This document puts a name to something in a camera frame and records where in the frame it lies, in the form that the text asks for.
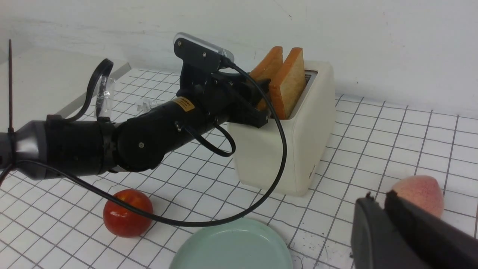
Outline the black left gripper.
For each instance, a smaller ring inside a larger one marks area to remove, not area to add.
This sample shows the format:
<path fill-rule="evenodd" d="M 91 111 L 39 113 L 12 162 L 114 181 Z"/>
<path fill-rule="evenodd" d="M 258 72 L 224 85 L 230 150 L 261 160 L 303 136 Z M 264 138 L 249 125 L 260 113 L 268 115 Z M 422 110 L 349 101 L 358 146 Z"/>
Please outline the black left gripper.
<path fill-rule="evenodd" d="M 183 63 L 177 96 L 194 102 L 208 119 L 261 128 L 270 117 L 268 108 L 257 108 L 264 100 L 257 87 L 241 74 L 208 73 Z"/>

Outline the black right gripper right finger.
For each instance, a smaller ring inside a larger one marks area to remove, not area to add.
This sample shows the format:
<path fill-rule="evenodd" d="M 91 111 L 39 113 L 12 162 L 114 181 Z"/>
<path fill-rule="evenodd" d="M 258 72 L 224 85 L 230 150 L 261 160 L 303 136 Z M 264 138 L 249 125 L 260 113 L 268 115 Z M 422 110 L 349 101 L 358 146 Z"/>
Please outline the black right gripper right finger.
<path fill-rule="evenodd" d="M 389 191 L 385 211 L 415 254 L 433 269 L 476 269 L 477 239 Z"/>

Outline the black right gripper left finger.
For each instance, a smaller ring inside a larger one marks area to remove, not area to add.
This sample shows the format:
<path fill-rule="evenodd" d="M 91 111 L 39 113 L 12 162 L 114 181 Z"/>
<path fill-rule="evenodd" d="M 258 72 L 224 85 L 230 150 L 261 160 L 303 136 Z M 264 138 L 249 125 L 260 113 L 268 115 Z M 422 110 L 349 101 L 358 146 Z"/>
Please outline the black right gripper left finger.
<path fill-rule="evenodd" d="M 351 249 L 357 269 L 430 269 L 367 193 L 354 206 Z"/>

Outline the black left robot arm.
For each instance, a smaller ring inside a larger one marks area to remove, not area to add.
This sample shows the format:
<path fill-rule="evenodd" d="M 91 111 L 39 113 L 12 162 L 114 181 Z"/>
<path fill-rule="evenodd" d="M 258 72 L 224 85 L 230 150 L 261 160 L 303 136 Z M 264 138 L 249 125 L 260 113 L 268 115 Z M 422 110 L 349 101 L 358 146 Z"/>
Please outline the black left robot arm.
<path fill-rule="evenodd" d="M 229 64 L 207 69 L 183 62 L 174 99 L 145 114 L 114 123 L 100 117 L 79 121 L 49 115 L 1 134 L 1 179 L 17 170 L 31 179 L 91 176 L 104 172 L 142 172 L 159 166 L 165 155 L 196 140 L 217 155 L 229 157 L 202 135 L 228 121 L 253 127 L 268 122 L 264 104 L 270 76 L 221 72 Z"/>

